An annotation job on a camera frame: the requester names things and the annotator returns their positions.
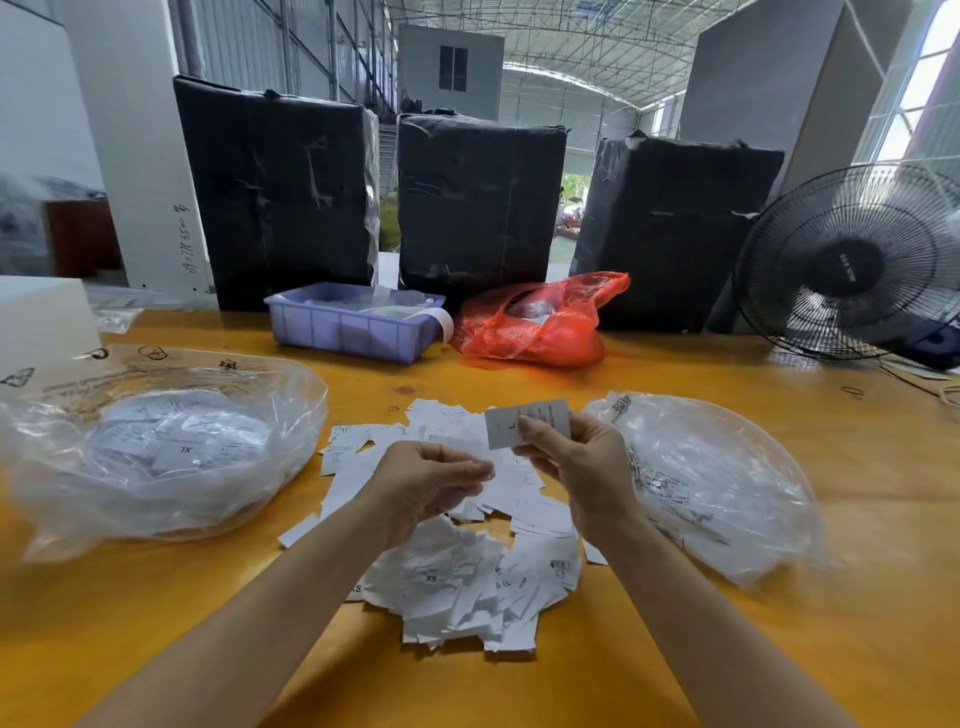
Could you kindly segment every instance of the left hand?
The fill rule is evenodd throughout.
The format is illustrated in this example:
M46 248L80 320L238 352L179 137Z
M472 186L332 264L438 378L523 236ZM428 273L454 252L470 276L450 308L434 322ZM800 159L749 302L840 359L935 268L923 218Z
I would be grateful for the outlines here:
M439 443L393 443L358 498L385 519L385 548L409 539L418 523L477 496L493 477L493 463Z

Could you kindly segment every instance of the clothing size label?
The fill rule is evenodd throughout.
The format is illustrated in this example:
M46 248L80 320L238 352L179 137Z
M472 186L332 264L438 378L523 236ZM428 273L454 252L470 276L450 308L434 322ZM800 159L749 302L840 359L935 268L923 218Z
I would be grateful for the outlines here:
M523 445L523 438L516 425L520 415L542 420L564 437L570 436L570 409L566 400L538 401L516 407L488 409L484 413L487 422L487 443L490 449L515 448Z

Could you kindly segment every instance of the wooden table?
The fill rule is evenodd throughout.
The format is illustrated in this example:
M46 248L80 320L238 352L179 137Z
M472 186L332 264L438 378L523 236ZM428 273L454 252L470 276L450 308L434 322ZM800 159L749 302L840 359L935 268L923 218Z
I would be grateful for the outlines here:
M960 724L960 412L876 369L771 362L754 337L639 335L607 336L607 359L576 372L467 361L440 345L403 368L279 349L266 316L213 312L146 313L108 338L307 362L330 388L326 428L400 422L416 397L479 411L639 390L736 410L805 468L836 566L779 570L754 593L714 582L864 725ZM277 558L276 536L328 484L315 459L226 536L111 544L43 566L17 564L31 527L0 506L0 725L79 716ZM553 482L547 492L563 494ZM400 645L399 618L345 605L266 724L696 724L608 568L585 567L537 642L535 659L491 659L474 640L431 654Z

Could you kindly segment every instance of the white pillar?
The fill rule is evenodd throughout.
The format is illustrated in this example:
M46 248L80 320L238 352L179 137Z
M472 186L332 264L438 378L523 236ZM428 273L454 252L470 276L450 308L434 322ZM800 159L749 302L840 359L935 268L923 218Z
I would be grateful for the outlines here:
M216 307L167 0L73 1L60 13L130 286Z

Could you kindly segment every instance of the pile of tags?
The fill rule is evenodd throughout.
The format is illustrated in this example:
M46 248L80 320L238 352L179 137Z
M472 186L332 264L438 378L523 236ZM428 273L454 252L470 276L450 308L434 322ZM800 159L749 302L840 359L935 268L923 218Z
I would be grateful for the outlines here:
M403 616L405 643L436 648L475 636L488 651L534 649L540 612L576 589L580 578L583 564L569 507L540 494L543 482L527 459L509 449L489 449L483 415L416 400L407 417L408 425L333 427L321 450L321 473L335 475L322 514L283 534L281 542L289 546L350 501L398 440L442 443L491 460L496 476L482 494L421 523L408 543L377 559L348 599ZM361 449L368 442L372 447ZM511 517L513 548L451 520L481 522L494 511ZM595 548L587 549L590 561L606 563Z

